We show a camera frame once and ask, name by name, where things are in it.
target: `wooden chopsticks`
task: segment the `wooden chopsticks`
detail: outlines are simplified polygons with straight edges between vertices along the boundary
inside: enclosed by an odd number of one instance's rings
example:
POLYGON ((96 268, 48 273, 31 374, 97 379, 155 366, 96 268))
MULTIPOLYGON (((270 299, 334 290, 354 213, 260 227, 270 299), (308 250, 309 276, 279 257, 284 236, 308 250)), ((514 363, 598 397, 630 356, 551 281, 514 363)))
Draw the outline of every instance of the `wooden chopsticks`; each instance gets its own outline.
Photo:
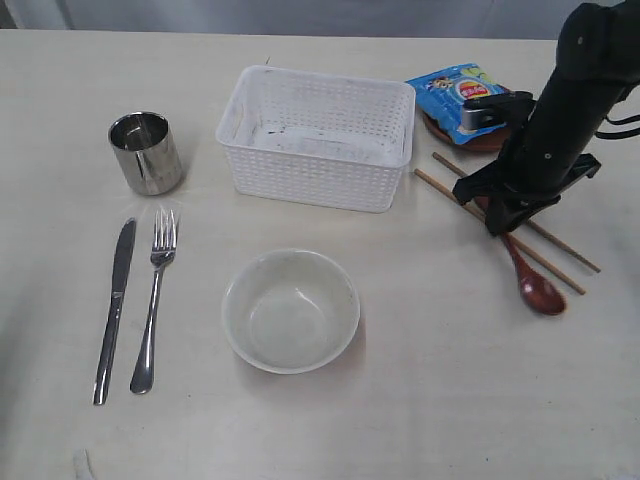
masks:
MULTIPOLYGON (((442 165, 447 167, 449 170, 451 170, 453 173, 455 173, 459 177, 466 177, 467 176, 467 174, 466 174, 466 172, 464 170, 462 170, 458 166, 456 166, 453 163, 451 163, 449 160, 444 158, 439 153, 433 152, 432 155, 433 155, 433 158, 435 158, 442 165)), ((582 256, 580 253, 576 252, 573 248, 571 248, 569 245, 564 243, 562 240, 560 240, 558 237, 556 237, 553 233, 551 233, 548 230, 544 229, 543 227, 541 227, 540 225, 538 225, 536 222, 534 222, 531 219, 526 220, 524 223, 525 223, 526 226, 528 226, 533 231, 538 233, 541 237, 549 240, 551 243, 553 243, 560 250, 568 253, 569 255, 571 255, 573 258, 575 258, 579 262, 582 262, 584 265, 589 267, 594 272, 600 273, 600 271, 601 271, 600 267, 598 267, 594 263, 590 262, 588 259, 586 259, 584 256, 582 256)))
MULTIPOLYGON (((430 177, 429 175, 427 175, 426 173, 424 173, 422 170, 420 170, 418 168, 416 168, 413 173, 415 173, 422 180, 424 180, 429 185, 434 187, 436 190, 438 190, 444 196, 449 198, 451 201, 453 201, 454 203, 460 205, 458 203, 458 200, 456 200, 456 197, 453 196, 453 193, 451 193, 447 189, 447 187, 442 185, 436 179, 430 177)), ((473 206, 467 204, 467 205, 462 205, 462 208, 464 208, 467 212, 469 212, 471 215, 473 215, 478 220, 480 220, 482 223, 484 223, 484 214, 482 212, 480 212, 480 210, 478 210, 476 207, 473 207, 473 206)), ((572 289, 574 289, 580 295, 584 295, 585 293, 587 293, 587 291, 584 288, 582 288, 580 285, 578 285, 567 274, 562 272, 558 267, 556 267, 555 265, 550 263, 548 260, 546 260, 544 257, 542 257, 539 253, 537 253, 535 250, 533 250, 530 246, 528 246, 527 244, 522 242, 520 239, 514 237, 513 235, 509 235, 509 236, 511 237, 511 240, 516 245, 516 247, 518 247, 520 250, 522 250, 524 253, 526 253, 529 257, 531 257, 537 263, 542 265, 549 272, 551 272, 553 275, 558 277, 560 280, 562 280, 564 283, 566 283, 568 286, 570 286, 572 289)))

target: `knife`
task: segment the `knife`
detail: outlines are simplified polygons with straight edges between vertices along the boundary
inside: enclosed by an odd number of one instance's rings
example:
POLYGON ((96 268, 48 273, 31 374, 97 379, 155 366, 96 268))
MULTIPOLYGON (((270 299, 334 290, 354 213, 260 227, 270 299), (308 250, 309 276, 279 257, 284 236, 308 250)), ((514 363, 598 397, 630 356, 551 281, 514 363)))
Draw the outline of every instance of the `knife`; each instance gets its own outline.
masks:
POLYGON ((113 258, 113 273, 111 275, 111 304, 109 305, 109 317, 107 327, 102 339, 102 350, 96 373, 96 383, 93 386, 93 404, 104 405, 109 393, 109 380, 111 379, 111 366, 113 354, 116 351, 116 338, 118 337, 118 325, 122 312, 124 290, 127 287, 129 266, 133 255, 133 245, 136 238, 136 219, 130 218, 122 227, 116 253, 113 258))

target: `blue package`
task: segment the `blue package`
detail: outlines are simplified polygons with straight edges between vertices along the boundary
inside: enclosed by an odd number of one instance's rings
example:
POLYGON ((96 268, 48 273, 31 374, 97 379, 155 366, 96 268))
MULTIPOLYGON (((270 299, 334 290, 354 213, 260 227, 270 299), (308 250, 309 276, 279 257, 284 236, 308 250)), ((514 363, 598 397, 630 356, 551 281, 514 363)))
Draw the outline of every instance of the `blue package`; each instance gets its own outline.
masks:
POLYGON ((504 126, 495 125, 470 131, 461 125, 462 104, 465 100, 507 91, 494 83, 475 63, 445 68, 408 80, 407 83, 415 88, 416 102, 420 108, 436 120, 440 128, 458 145, 504 126))

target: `white plastic basket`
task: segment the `white plastic basket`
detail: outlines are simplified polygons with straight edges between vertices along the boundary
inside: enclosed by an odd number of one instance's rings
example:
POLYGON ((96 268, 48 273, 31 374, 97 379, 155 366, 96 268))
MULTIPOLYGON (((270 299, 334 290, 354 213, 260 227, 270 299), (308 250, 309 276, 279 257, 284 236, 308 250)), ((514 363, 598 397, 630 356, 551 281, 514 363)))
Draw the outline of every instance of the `white plastic basket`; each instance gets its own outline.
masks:
POLYGON ((414 105, 405 83, 253 66, 216 138, 240 193, 384 212, 411 160, 414 105))

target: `brown plate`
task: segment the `brown plate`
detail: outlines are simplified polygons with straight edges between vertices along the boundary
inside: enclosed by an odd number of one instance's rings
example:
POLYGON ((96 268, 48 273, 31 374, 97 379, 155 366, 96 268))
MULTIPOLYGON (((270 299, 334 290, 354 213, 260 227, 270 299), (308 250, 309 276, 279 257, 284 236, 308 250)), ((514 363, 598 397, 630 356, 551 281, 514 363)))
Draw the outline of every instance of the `brown plate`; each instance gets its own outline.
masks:
POLYGON ((500 148, 502 148, 502 143, 509 137, 511 134, 511 129, 508 127, 502 127, 497 130, 494 130, 491 133, 487 133, 486 135, 480 135, 479 137, 473 138, 469 140, 467 143, 463 143, 462 145, 458 145, 453 143, 451 137, 440 128, 438 122, 431 118, 429 115, 423 112, 424 124, 435 137, 439 138, 443 142, 452 147, 460 148, 462 150, 467 150, 469 152, 479 152, 479 153, 487 153, 487 152, 498 152, 500 148))

